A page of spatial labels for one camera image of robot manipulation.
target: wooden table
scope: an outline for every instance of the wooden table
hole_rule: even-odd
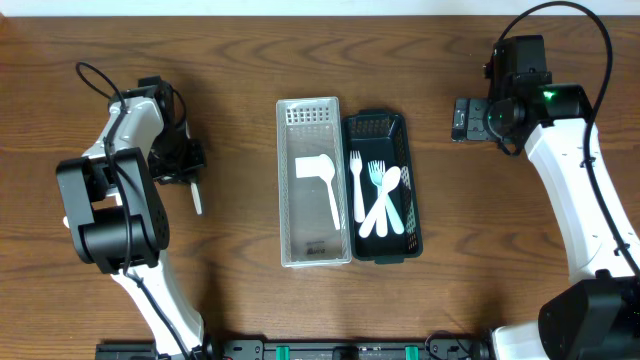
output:
[[[511,17],[50,18],[0,24],[0,357],[92,359],[103,340],[148,340],[126,293],[77,257],[54,170],[107,121],[74,73],[121,88],[160,74],[207,152],[206,215],[159,187],[188,298],[221,338],[421,339],[535,319],[568,286],[562,237],[525,156],[453,144],[456,97],[482,97],[482,65]],[[615,66],[598,118],[609,173],[640,229],[640,33],[605,18]],[[556,82],[594,100],[604,46],[585,17],[527,19]],[[339,97],[342,115],[386,107],[408,121],[424,253],[401,265],[280,265],[275,104]]]

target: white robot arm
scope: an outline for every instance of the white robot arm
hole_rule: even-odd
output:
[[[607,70],[593,108],[579,85],[552,83],[542,36],[505,39],[518,21],[555,5],[584,12],[605,40]],[[494,44],[485,65],[488,98],[456,101],[454,141],[494,141],[508,155],[526,152],[549,194],[569,264],[572,286],[542,307],[538,321],[492,333],[496,359],[640,354],[640,242],[607,172],[595,127],[612,58],[611,40],[595,14],[566,1],[541,4],[516,18]]]
[[[186,116],[174,116],[174,93],[167,82],[154,77],[141,79],[138,88],[125,92],[126,106],[114,96],[110,119],[98,140],[81,158],[62,162],[57,176],[67,213],[64,222],[80,257],[110,273],[129,293],[154,334],[158,355],[176,359],[186,352],[197,359],[204,351],[203,320],[171,269],[168,220],[153,184],[156,180],[190,185],[196,212],[201,213],[196,171],[204,166],[204,154],[189,138]],[[110,132],[116,168],[110,166],[105,150]],[[108,196],[116,198],[116,207],[93,209],[92,202]],[[122,231],[128,226],[130,240]],[[131,249],[128,263],[126,241]]]
[[[606,269],[613,277],[633,276],[619,254],[611,230],[596,202],[583,164],[584,119],[557,121],[554,126],[538,125],[525,144],[529,160],[538,170],[547,189],[564,239],[569,263],[569,282],[594,279]],[[640,242],[625,215],[609,177],[598,143],[591,133],[593,168],[600,189],[632,257],[640,262]],[[492,334],[498,360],[547,360],[538,321],[504,326]]]

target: black cable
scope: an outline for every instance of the black cable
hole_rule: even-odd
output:
[[[133,226],[131,224],[131,213],[129,210],[129,202],[127,200],[127,194],[124,191],[124,186],[122,184],[122,180],[120,179],[120,173],[122,173],[122,175],[125,177],[126,177],[126,174],[120,167],[117,167],[115,165],[113,160],[113,154],[112,154],[113,138],[115,137],[116,131],[120,126],[122,119],[124,119],[124,116],[127,114],[129,110],[127,109],[127,105],[124,101],[124,96],[122,96],[122,93],[120,92],[120,90],[118,90],[116,85],[104,73],[102,73],[100,70],[98,70],[97,68],[95,68],[94,66],[88,63],[78,62],[76,63],[76,73],[78,74],[80,79],[82,79],[82,81],[85,84],[87,84],[87,86],[95,90],[100,95],[106,97],[107,99],[111,99],[111,97],[107,95],[107,93],[98,89],[89,80],[87,80],[87,78],[84,77],[84,75],[82,74],[82,71],[80,70],[81,67],[83,66],[91,69],[93,72],[98,74],[102,79],[104,79],[109,84],[109,86],[111,86],[114,93],[118,96],[118,100],[120,101],[120,113],[118,114],[118,117],[116,118],[114,123],[111,125],[111,128],[109,129],[109,131],[107,132],[107,136],[104,137],[103,143],[104,143],[105,157],[107,160],[107,166],[109,167],[111,176],[113,177],[113,180],[116,184],[116,188],[120,193],[120,199],[122,200],[122,208],[124,210],[124,221],[125,221],[125,227],[126,227],[126,251],[125,251],[125,257],[124,257],[124,263],[122,264],[122,273],[124,276],[126,276],[127,278],[135,282],[136,285],[142,290],[143,294],[151,304],[151,307],[155,311],[156,315],[160,318],[162,323],[167,327],[167,330],[169,331],[169,333],[171,333],[171,336],[173,337],[176,344],[178,344],[178,347],[180,348],[180,352],[182,353],[182,356],[184,357],[184,359],[185,360],[191,359],[192,357],[189,354],[192,355],[192,353],[187,351],[184,344],[182,344],[182,341],[180,341],[180,338],[178,337],[177,332],[173,328],[173,325],[169,322],[169,319],[167,318],[167,316],[162,312],[162,310],[156,303],[155,299],[153,298],[153,295],[151,294],[151,292],[149,292],[149,289],[147,289],[147,287],[144,285],[143,279],[140,279],[134,274],[129,274],[129,266],[131,265],[131,250],[132,250],[131,248],[132,248],[132,242],[133,242]]]
[[[113,125],[111,125],[109,132],[107,132],[107,136],[104,139],[102,139],[102,141],[104,144],[104,153],[107,159],[107,165],[109,166],[109,171],[111,172],[111,176],[113,177],[113,180],[116,183],[116,188],[120,193],[120,199],[122,200],[122,208],[124,209],[124,221],[126,226],[126,250],[125,250],[124,263],[122,265],[122,273],[125,276],[127,276],[129,271],[129,266],[131,265],[131,244],[133,242],[133,230],[131,225],[131,214],[129,212],[129,202],[127,201],[127,194],[124,192],[124,186],[122,185],[122,181],[120,180],[120,177],[117,174],[117,171],[113,162],[111,147],[113,144],[113,138],[116,135],[116,131],[118,130],[118,127],[122,122],[122,119],[124,119],[124,116],[127,114],[127,111],[129,110],[127,109],[127,104],[124,101],[124,96],[122,96],[122,93],[120,92],[120,90],[118,90],[118,87],[113,83],[113,81],[111,81],[111,79],[107,77],[107,75],[105,75],[102,71],[98,70],[96,67],[94,67],[91,64],[88,64],[86,62],[78,62],[76,63],[76,73],[78,74],[80,79],[82,79],[82,81],[85,84],[87,84],[87,86],[89,86],[90,88],[95,90],[97,93],[101,94],[102,96],[106,97],[107,99],[111,99],[111,97],[107,95],[107,93],[98,89],[89,80],[87,80],[86,77],[84,77],[84,75],[82,74],[82,71],[80,70],[81,67],[83,66],[86,68],[89,68],[90,70],[98,74],[102,79],[104,79],[104,81],[106,81],[107,84],[111,86],[114,93],[118,96],[118,100],[120,101],[120,113],[118,114],[118,117],[114,121]]]
[[[513,28],[520,20],[524,19],[527,15],[538,11],[543,8],[551,7],[551,6],[567,6],[585,13],[598,27],[600,33],[602,34],[602,38],[604,39],[604,44],[607,52],[607,65],[604,73],[604,79],[602,80],[602,85],[600,86],[600,92],[598,93],[598,97],[596,98],[596,102],[593,105],[593,111],[591,112],[591,116],[587,119],[587,127],[584,131],[584,140],[583,140],[583,155],[584,155],[584,165],[587,169],[587,175],[589,177],[589,182],[591,183],[591,188],[593,189],[593,194],[596,197],[598,205],[600,206],[600,210],[602,211],[602,215],[611,230],[611,234],[613,235],[613,239],[616,241],[618,245],[618,250],[622,253],[622,256],[626,260],[627,264],[633,271],[634,275],[640,278],[640,268],[638,264],[634,261],[633,257],[629,253],[627,249],[627,244],[625,244],[618,228],[616,227],[615,221],[607,208],[607,203],[602,196],[602,192],[600,191],[600,186],[598,186],[598,181],[596,179],[595,173],[593,171],[593,158],[591,157],[591,132],[593,130],[593,126],[596,122],[596,116],[598,115],[598,110],[600,110],[600,105],[602,104],[602,100],[604,99],[604,95],[607,92],[607,86],[609,85],[609,79],[611,78],[611,69],[613,68],[613,48],[611,46],[611,38],[609,37],[609,33],[607,32],[607,28],[604,26],[600,18],[594,14],[591,10],[587,9],[582,5],[578,5],[569,1],[551,1],[548,3],[540,4],[538,6],[532,7],[531,9],[523,12],[520,16],[515,18],[509,26],[502,32],[498,41],[502,41],[504,37],[507,35],[509,30]]]
[[[144,293],[144,296],[149,301],[149,304],[151,304],[151,307],[153,308],[153,310],[156,312],[156,314],[158,315],[158,317],[160,318],[164,326],[167,327],[167,330],[169,330],[169,333],[171,333],[171,336],[175,340],[176,344],[178,344],[178,347],[180,348],[180,352],[182,353],[184,360],[192,359],[192,357],[189,356],[189,352],[187,351],[186,347],[180,341],[180,338],[178,337],[178,333],[174,329],[173,324],[169,322],[169,319],[167,319],[167,316],[162,312],[162,309],[160,309],[160,307],[158,306],[158,303],[156,303],[156,300],[153,298],[153,295],[151,294],[149,289],[147,289],[147,287],[144,285],[144,282],[142,281],[142,279],[140,279],[139,277],[133,274],[127,277],[133,280],[136,283],[136,285],[138,285],[140,290],[142,290],[142,292]]]
[[[182,95],[178,92],[178,90],[174,89],[173,87],[171,89],[178,96],[178,99],[180,99],[180,104],[182,105],[182,118],[176,124],[176,127],[180,127],[182,126],[182,124],[184,124],[185,121],[187,121],[187,104],[184,102],[184,99],[182,98]]]

